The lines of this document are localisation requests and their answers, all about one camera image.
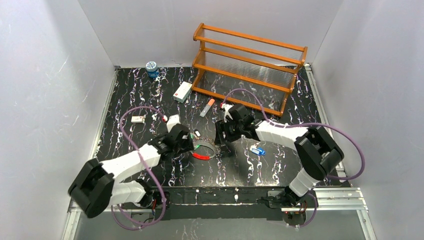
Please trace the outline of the metal key organizer ring red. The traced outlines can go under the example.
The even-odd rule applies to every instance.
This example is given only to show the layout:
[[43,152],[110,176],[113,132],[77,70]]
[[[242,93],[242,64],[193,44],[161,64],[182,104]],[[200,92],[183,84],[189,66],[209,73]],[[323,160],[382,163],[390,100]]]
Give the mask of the metal key organizer ring red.
[[194,149],[190,153],[195,159],[209,161],[220,153],[220,149],[215,145],[214,140],[202,135],[199,130],[195,129],[191,133],[191,138]]

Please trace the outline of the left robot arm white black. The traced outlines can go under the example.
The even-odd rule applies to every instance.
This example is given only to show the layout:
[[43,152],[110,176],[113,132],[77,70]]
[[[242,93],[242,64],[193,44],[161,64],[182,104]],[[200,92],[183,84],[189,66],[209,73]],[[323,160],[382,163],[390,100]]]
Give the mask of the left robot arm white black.
[[110,160],[87,161],[67,192],[88,218],[98,216],[112,205],[141,203],[146,195],[152,194],[152,189],[141,180],[125,179],[193,149],[190,129],[176,123],[139,150]]

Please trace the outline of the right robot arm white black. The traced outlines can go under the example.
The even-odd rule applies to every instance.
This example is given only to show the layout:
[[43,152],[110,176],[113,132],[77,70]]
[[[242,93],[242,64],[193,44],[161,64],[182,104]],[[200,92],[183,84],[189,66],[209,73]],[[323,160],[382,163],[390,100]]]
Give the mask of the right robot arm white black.
[[278,127],[276,123],[253,117],[242,104],[221,104],[224,118],[215,123],[215,144],[223,145],[245,136],[259,142],[272,142],[297,152],[302,168],[285,187],[282,200],[299,202],[324,180],[343,160],[344,153],[323,126]]

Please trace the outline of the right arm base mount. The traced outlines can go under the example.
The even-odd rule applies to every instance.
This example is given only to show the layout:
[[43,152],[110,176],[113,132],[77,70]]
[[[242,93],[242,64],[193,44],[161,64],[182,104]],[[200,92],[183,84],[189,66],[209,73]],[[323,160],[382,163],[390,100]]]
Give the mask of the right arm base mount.
[[282,220],[289,226],[300,226],[306,223],[306,210],[308,202],[299,198],[294,193],[286,193],[284,190],[271,190],[266,196],[262,196],[258,202],[265,204],[270,209],[288,209],[282,211]]

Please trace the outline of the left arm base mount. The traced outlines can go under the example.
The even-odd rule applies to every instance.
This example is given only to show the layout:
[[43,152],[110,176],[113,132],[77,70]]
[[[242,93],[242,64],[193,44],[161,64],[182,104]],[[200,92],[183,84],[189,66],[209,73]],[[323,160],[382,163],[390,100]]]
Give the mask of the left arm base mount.
[[136,207],[142,209],[153,209],[161,208],[163,205],[162,195],[159,191],[151,191],[146,193],[141,200],[133,203]]

